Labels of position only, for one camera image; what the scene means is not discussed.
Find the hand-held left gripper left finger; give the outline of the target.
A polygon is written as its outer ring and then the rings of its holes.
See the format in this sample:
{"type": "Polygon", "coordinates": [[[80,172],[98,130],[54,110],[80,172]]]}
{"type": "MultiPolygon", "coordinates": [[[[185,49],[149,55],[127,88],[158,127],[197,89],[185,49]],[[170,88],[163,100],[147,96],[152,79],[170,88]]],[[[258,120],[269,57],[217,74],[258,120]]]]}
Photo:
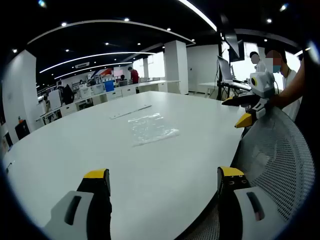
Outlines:
{"type": "Polygon", "coordinates": [[[43,231],[51,240],[110,240],[111,214],[109,169],[92,170],[51,209],[43,231]]]}

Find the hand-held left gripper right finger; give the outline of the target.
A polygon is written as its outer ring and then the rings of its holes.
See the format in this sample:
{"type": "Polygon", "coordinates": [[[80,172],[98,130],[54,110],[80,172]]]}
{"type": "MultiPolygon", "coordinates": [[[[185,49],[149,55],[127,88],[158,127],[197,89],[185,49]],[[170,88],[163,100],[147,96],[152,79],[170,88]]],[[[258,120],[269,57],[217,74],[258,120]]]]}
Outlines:
{"type": "Polygon", "coordinates": [[[220,240],[273,240],[286,227],[276,203],[237,168],[217,168],[220,240]]]}

